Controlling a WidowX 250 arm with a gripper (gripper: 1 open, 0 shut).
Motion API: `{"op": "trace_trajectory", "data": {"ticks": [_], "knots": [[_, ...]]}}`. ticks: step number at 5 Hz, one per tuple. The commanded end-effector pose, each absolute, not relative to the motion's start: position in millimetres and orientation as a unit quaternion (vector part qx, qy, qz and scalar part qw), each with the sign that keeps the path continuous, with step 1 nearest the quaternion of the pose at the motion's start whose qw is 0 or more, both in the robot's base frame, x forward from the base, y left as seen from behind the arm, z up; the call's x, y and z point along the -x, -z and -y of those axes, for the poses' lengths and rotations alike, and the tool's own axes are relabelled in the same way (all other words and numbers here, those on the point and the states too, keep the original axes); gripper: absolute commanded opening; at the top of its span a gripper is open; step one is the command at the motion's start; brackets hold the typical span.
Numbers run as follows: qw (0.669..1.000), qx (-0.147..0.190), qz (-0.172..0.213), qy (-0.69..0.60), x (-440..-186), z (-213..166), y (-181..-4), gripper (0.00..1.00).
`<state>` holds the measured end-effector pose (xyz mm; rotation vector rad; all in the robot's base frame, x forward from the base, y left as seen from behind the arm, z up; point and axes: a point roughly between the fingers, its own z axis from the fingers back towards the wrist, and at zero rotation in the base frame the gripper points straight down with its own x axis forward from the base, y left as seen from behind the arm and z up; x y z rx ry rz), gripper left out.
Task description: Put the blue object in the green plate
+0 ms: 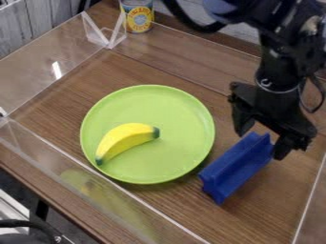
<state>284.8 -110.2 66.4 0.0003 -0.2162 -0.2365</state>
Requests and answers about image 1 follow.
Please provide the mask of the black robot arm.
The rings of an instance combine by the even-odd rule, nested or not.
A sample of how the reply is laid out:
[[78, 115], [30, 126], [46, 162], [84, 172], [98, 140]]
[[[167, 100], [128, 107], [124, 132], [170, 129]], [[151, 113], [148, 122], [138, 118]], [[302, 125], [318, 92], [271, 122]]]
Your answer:
[[303, 102], [303, 89], [315, 85], [321, 98], [326, 89], [315, 73], [326, 65], [326, 11], [317, 0], [203, 0], [211, 17], [223, 24], [245, 23], [258, 30], [261, 61], [253, 85], [231, 83], [234, 130], [245, 134], [255, 123], [278, 135], [273, 157], [305, 150], [317, 128]]

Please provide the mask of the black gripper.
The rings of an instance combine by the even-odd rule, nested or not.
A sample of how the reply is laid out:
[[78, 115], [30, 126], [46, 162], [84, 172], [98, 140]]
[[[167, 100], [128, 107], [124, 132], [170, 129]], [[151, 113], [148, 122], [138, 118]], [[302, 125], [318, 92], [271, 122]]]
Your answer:
[[243, 136], [259, 122], [279, 135], [273, 151], [277, 160], [283, 160], [291, 151], [305, 151], [317, 136], [317, 128], [301, 109], [298, 92], [273, 93], [242, 82], [231, 82], [230, 89], [237, 134]]

